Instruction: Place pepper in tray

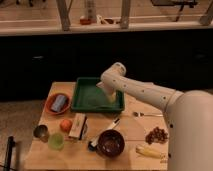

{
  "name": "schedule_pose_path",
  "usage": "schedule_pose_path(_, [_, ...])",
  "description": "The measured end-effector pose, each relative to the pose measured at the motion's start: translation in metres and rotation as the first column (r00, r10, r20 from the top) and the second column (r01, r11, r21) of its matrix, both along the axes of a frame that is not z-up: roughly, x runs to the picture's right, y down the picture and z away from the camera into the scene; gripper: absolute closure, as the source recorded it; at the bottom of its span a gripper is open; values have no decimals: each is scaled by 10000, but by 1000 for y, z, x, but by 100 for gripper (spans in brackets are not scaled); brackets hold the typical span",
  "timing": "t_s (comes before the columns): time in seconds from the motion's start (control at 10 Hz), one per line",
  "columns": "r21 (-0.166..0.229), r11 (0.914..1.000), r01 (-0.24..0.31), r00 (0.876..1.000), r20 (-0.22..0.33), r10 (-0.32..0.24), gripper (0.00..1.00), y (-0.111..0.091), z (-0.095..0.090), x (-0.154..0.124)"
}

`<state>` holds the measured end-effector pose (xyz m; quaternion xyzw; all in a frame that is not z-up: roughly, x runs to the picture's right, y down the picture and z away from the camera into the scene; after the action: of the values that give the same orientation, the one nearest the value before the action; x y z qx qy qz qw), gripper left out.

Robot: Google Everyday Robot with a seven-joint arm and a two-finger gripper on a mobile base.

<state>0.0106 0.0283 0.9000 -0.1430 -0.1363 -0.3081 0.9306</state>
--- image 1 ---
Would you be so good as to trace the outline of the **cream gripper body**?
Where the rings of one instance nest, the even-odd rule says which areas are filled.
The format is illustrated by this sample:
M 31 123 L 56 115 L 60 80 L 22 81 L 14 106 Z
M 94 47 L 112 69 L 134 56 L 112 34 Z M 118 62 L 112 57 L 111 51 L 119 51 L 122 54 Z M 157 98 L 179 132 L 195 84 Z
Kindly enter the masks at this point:
M 116 93 L 112 87 L 103 82 L 97 83 L 96 86 L 99 87 L 105 93 L 110 103 L 113 103 L 116 100 Z

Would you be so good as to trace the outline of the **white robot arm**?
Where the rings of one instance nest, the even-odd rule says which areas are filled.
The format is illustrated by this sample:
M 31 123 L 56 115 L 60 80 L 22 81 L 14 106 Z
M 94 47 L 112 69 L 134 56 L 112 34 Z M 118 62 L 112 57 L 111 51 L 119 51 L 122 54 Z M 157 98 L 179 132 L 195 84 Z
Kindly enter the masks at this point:
M 163 113 L 169 131 L 168 171 L 213 171 L 213 95 L 186 92 L 129 79 L 116 62 L 100 76 L 97 86 L 108 99 L 124 92 Z

